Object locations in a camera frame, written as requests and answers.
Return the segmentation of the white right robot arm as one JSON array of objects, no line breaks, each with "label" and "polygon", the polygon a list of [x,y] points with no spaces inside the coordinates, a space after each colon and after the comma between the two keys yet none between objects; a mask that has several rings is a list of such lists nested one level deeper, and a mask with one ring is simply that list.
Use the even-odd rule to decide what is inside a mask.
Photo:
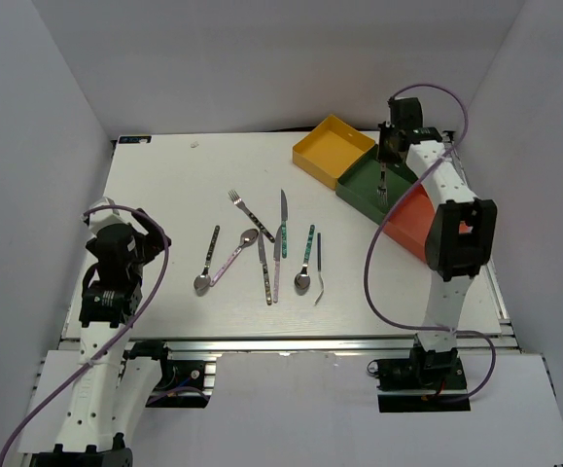
[{"label": "white right robot arm", "polygon": [[392,97],[388,105],[390,122],[379,126],[378,159],[389,166],[404,165],[416,175],[435,211],[424,246],[431,288],[416,334],[427,353],[408,364],[410,379],[429,388],[444,375],[434,354],[445,355],[456,347],[467,292],[490,259],[497,206],[479,198],[457,172],[440,133],[424,125],[418,98]]}]

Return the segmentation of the fork with green handle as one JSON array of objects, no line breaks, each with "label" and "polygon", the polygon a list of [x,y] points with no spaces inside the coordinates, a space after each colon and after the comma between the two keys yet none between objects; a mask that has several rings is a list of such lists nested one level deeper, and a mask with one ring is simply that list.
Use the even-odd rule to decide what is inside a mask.
[{"label": "fork with green handle", "polygon": [[322,275],[322,235],[321,232],[317,233],[317,273],[318,273],[318,280],[320,285],[320,291],[318,296],[314,301],[314,306],[317,306],[321,301],[324,291],[325,291],[325,282]]}]

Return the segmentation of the fork with black patterned handle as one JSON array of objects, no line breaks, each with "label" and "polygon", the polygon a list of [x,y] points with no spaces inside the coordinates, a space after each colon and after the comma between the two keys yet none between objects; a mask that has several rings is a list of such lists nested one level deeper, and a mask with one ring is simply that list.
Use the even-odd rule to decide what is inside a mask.
[{"label": "fork with black patterned handle", "polygon": [[258,228],[258,230],[271,242],[275,242],[275,237],[272,233],[264,226],[264,224],[260,221],[260,219],[246,206],[245,202],[241,198],[241,196],[237,193],[236,190],[229,190],[229,199],[236,206],[240,209],[250,220],[251,222]]}]

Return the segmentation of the fork with pink handle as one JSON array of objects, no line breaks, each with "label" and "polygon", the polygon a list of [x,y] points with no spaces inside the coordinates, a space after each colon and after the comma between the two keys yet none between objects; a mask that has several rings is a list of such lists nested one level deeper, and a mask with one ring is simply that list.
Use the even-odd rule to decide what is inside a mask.
[{"label": "fork with pink handle", "polygon": [[377,195],[381,206],[388,205],[388,190],[387,190],[387,165],[385,162],[380,164],[380,175],[377,185]]}]

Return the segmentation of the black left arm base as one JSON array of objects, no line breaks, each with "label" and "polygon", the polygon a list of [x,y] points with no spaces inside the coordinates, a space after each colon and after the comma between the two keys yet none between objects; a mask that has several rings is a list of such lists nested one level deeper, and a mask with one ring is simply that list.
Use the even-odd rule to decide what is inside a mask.
[{"label": "black left arm base", "polygon": [[139,341],[123,354],[125,362],[149,357],[160,368],[160,379],[147,402],[147,408],[204,409],[209,397],[204,394],[205,362],[176,360],[169,356],[164,341]]}]

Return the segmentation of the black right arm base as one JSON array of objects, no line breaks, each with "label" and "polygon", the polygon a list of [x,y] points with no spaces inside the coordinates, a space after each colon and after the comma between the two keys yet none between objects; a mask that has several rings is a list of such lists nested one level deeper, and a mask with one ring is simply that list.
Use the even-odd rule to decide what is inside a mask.
[{"label": "black right arm base", "polygon": [[371,360],[367,373],[377,380],[380,413],[469,412],[467,380],[460,358],[450,370],[418,376],[409,358]]}]

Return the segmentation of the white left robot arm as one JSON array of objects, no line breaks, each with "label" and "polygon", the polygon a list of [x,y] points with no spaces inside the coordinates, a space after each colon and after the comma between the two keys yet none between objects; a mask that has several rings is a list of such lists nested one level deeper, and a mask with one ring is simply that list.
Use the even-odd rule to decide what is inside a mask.
[{"label": "white left robot arm", "polygon": [[120,206],[95,205],[84,215],[94,263],[82,280],[79,361],[62,383],[72,396],[53,447],[35,453],[33,466],[130,466],[130,438],[154,388],[169,385],[175,364],[159,341],[126,351],[133,324],[149,306],[143,268],[171,245],[141,208],[132,221]]}]

